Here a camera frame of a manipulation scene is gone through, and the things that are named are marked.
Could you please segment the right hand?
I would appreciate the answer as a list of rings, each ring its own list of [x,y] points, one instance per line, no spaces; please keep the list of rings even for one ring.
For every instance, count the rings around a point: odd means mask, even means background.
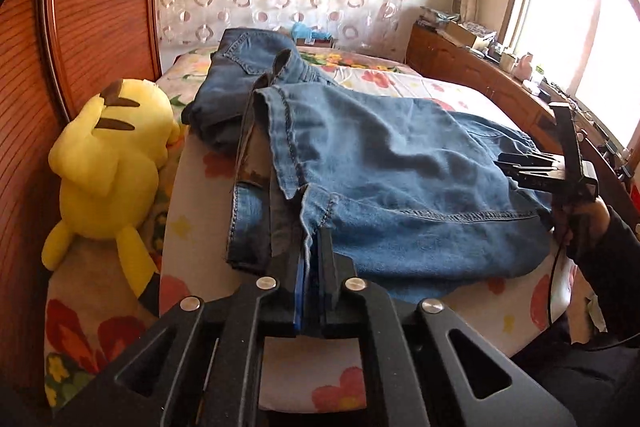
[[[559,246],[568,246],[577,237],[579,243],[593,246],[608,231],[611,222],[608,206],[598,196],[593,202],[577,205],[552,204],[553,236]]]

